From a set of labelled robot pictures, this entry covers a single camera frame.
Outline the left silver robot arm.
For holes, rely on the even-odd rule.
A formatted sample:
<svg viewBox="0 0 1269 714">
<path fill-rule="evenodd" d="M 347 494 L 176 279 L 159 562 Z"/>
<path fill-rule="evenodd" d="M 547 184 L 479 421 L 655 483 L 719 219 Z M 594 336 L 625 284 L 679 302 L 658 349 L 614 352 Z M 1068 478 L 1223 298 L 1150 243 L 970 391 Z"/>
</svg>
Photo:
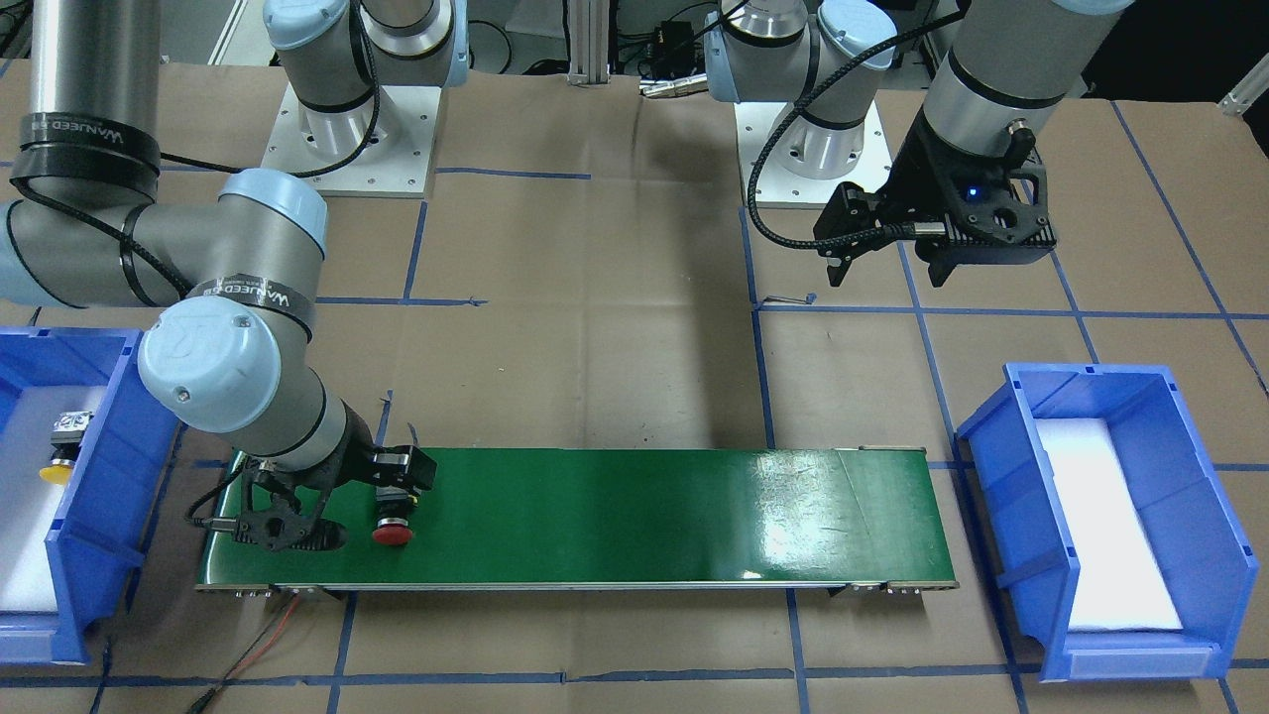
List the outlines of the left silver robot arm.
<svg viewBox="0 0 1269 714">
<path fill-rule="evenodd" d="M 1037 137 L 1127 9 L 1124 1 L 972 1 L 898 29 L 871 1 L 722 3 L 702 41 L 709 94 L 777 101 L 780 114 L 753 159 L 745 205 L 770 243 L 811 250 L 836 288 L 857 257 L 911 241 L 931 285 L 970 264 L 1033 264 L 1060 243 Z M 849 178 L 865 115 L 905 44 L 944 27 L 939 63 L 887 180 Z M 761 219 L 758 183 L 769 164 L 830 180 L 811 238 Z"/>
</svg>

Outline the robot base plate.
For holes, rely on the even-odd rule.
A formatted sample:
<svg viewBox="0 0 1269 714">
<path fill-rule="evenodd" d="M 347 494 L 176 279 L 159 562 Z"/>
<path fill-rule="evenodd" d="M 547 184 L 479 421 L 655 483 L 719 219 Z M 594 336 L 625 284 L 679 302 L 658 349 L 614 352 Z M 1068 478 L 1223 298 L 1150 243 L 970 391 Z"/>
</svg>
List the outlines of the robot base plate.
<svg viewBox="0 0 1269 714">
<path fill-rule="evenodd" d="M 348 166 L 308 178 L 308 185 L 325 197 L 424 198 L 440 107 L 439 88 L 386 86 L 367 148 Z M 321 114 L 287 88 L 260 166 L 299 175 L 340 162 L 363 140 L 372 109 L 367 101 Z"/>
<path fill-rule="evenodd" d="M 735 105 L 736 140 L 742 186 L 747 188 L 766 136 L 791 105 L 779 101 L 747 101 Z M 780 136 L 761 175 L 756 203 L 761 208 L 821 208 L 839 183 L 850 181 L 876 191 L 888 180 L 892 159 L 884 140 L 882 118 L 871 105 L 860 126 L 848 131 L 825 131 L 798 119 Z"/>
</svg>

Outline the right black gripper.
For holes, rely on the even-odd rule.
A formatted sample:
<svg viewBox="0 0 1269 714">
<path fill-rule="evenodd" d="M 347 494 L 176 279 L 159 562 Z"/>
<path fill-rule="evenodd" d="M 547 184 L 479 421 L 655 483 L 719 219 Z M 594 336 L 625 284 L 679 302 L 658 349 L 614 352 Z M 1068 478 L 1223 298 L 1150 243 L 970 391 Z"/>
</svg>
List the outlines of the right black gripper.
<svg viewBox="0 0 1269 714">
<path fill-rule="evenodd" d="M 212 529 L 233 542 L 270 552 L 336 550 L 348 539 L 340 523 L 322 516 L 332 493 L 352 482 L 398 488 L 409 495 L 431 491 L 438 464 L 420 446 L 377 448 L 365 420 L 345 407 L 345 426 L 334 451 L 316 465 L 283 471 L 259 458 L 246 465 L 240 493 L 240 514 L 213 517 Z"/>
</svg>

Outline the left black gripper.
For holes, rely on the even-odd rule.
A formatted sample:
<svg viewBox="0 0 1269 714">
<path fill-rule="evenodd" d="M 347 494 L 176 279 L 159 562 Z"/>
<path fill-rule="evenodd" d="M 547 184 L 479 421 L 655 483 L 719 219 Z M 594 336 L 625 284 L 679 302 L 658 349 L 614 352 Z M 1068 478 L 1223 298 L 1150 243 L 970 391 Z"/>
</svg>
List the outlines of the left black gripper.
<svg viewBox="0 0 1269 714">
<path fill-rule="evenodd" d="M 940 222 L 943 235 L 917 236 L 934 289 L 962 264 L 1030 264 L 1053 252 L 1060 238 L 1047 209 L 1047 172 L 1029 126 L 1006 131 L 1001 157 L 956 148 L 917 113 L 876 208 L 857 183 L 839 183 L 813 224 L 815 249 L 839 288 L 857 257 L 888 247 L 882 223 Z"/>
</svg>

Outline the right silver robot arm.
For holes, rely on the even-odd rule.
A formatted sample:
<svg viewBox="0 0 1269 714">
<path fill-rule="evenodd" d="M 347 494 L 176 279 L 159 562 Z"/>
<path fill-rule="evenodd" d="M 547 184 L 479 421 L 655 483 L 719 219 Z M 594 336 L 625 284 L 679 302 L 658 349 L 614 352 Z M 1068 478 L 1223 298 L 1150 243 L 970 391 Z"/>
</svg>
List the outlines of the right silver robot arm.
<svg viewBox="0 0 1269 714">
<path fill-rule="evenodd" d="M 268 550 L 334 550 L 324 516 L 349 482 L 376 488 L 381 545 L 404 547 L 438 465 L 416 444 L 377 446 L 305 363 L 326 257 L 316 172 L 228 167 L 206 205 L 156 199 L 159 3 L 37 1 L 32 94 L 3 205 L 3 298 L 19 304 L 157 307 L 140 375 L 181 424 L 222 435 L 244 462 L 236 516 L 187 523 Z"/>
</svg>

